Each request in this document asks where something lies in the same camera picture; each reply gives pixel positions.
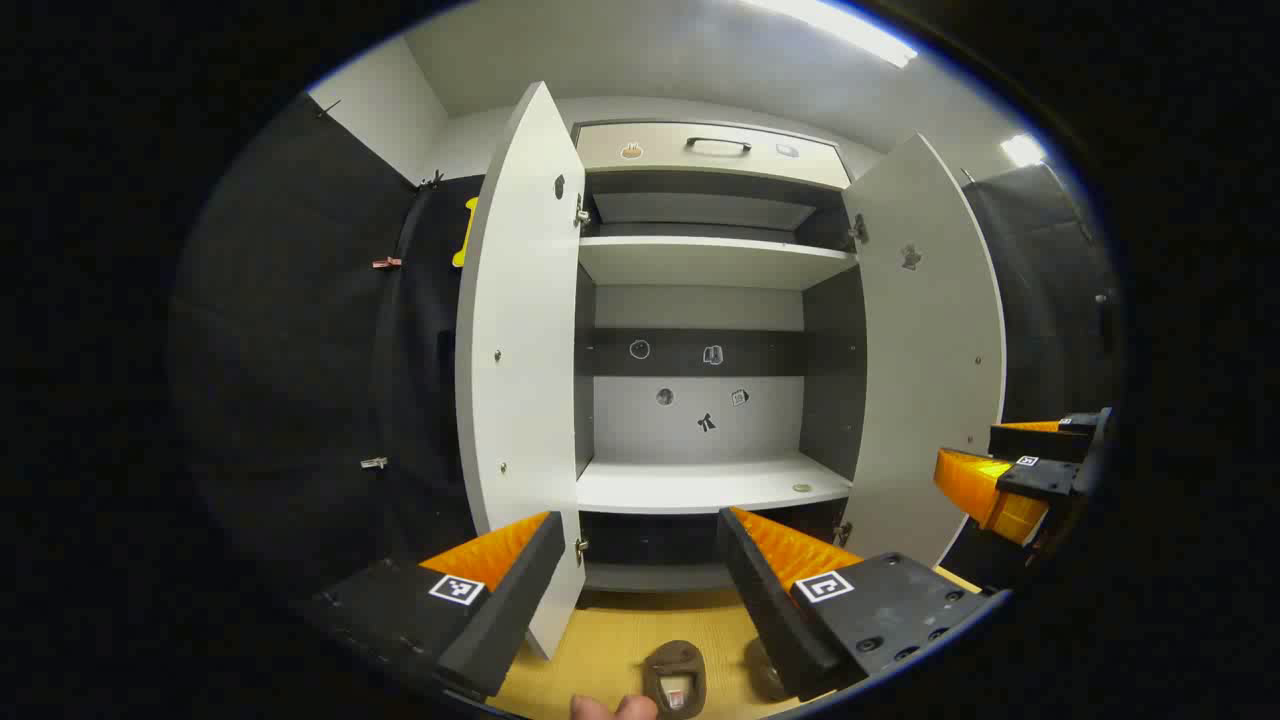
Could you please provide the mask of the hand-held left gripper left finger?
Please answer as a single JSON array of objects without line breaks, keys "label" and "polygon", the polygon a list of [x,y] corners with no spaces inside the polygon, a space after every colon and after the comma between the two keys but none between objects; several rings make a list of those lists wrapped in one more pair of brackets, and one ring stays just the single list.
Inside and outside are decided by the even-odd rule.
[{"label": "hand-held left gripper left finger", "polygon": [[484,701],[506,682],[563,553],[561,512],[538,512],[430,559],[378,560],[301,609],[398,682]]}]

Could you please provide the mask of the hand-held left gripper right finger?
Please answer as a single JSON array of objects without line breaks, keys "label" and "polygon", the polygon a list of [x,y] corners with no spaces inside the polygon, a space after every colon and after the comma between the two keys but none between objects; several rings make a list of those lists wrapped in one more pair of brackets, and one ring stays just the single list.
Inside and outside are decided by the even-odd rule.
[{"label": "hand-held left gripper right finger", "polygon": [[719,510],[717,544],[782,687],[801,701],[884,684],[1010,596],[970,591],[899,552],[860,559],[736,507]]}]

